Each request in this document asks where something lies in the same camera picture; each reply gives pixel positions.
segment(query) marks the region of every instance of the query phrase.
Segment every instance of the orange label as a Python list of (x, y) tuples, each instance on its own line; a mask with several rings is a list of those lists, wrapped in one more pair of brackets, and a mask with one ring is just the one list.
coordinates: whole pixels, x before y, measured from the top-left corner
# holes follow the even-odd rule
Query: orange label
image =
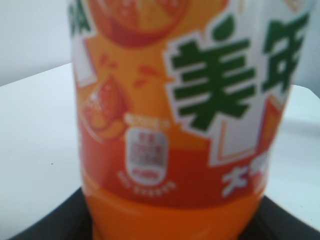
[(83, 171), (153, 206), (262, 191), (311, 6), (72, 0)]

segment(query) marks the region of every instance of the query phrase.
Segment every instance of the orange illustration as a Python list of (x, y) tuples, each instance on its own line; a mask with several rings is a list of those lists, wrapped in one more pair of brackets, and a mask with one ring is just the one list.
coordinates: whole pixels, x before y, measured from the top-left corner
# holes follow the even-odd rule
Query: orange illustration
[(114, 42), (139, 47), (167, 35), (181, 20), (190, 0), (91, 0), (93, 18)]
[(111, 75), (107, 81), (91, 94), (83, 108), (89, 128), (101, 139), (119, 137), (126, 129), (123, 122), (128, 104), (123, 91)]

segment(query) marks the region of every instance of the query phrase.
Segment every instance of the orange soda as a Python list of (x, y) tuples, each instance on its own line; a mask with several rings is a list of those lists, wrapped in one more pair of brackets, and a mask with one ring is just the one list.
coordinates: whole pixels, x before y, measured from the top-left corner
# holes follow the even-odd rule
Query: orange soda
[(94, 240), (235, 240), (313, 0), (70, 0)]

